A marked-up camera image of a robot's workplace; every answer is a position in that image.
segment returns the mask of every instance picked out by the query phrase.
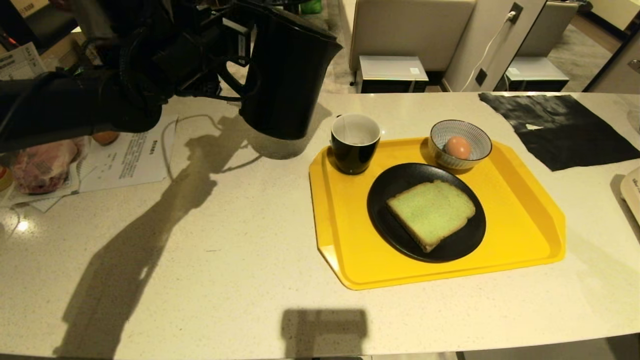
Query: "beige chair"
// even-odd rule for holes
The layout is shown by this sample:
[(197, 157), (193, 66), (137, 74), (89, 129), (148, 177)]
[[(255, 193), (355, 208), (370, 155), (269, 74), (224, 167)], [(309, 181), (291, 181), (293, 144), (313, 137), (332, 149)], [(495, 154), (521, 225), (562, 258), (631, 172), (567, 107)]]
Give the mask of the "beige chair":
[(444, 71), (476, 0), (358, 0), (349, 68), (360, 55), (418, 56), (426, 71)]
[(516, 56), (546, 58), (578, 11), (576, 3), (547, 1)]

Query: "black plate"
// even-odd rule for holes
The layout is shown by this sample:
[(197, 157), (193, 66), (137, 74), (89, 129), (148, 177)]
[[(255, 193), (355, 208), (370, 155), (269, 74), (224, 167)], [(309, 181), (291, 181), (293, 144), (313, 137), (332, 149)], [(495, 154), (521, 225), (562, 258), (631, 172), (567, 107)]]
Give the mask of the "black plate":
[[(432, 183), (434, 180), (452, 184), (467, 194), (476, 206), (476, 214), (462, 229), (444, 238), (431, 252), (426, 253), (393, 216), (387, 207), (387, 200), (418, 184)], [(427, 164), (400, 164), (382, 172), (369, 190), (367, 210), (373, 226), (389, 245), (412, 259), (428, 263), (442, 263), (469, 255), (480, 245), (486, 230), (482, 204), (467, 184), (453, 174)]]

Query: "egg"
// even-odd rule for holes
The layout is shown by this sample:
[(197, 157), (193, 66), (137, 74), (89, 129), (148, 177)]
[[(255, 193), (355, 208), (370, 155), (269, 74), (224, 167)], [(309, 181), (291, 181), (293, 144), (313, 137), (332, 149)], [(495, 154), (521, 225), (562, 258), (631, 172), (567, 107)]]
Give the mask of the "egg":
[(455, 158), (467, 160), (471, 155), (471, 146), (462, 136), (452, 136), (444, 145), (444, 151)]

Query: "plastic bag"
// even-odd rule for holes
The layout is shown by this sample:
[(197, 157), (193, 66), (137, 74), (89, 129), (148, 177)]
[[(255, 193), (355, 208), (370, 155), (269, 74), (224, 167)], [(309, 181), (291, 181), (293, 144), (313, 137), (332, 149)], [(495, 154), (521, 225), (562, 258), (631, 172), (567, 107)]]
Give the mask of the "plastic bag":
[(83, 138), (46, 143), (21, 150), (12, 166), (18, 191), (42, 194), (56, 191), (67, 179), (69, 165), (85, 147)]

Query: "electrical outlet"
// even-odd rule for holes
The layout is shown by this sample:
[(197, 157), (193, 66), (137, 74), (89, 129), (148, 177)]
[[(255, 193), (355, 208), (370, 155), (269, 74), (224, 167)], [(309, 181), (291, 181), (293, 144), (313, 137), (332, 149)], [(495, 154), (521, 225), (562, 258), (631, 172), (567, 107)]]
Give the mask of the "electrical outlet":
[(515, 24), (516, 21), (518, 21), (518, 18), (520, 17), (520, 14), (522, 13), (522, 6), (518, 3), (513, 3), (513, 5), (511, 5), (511, 10), (509, 10), (509, 12), (515, 12), (516, 15), (514, 15), (512, 18), (509, 19), (509, 21), (512, 24)]
[(480, 69), (478, 75), (476, 75), (476, 83), (482, 86), (484, 79), (486, 79), (486, 71), (484, 71), (484, 69)]

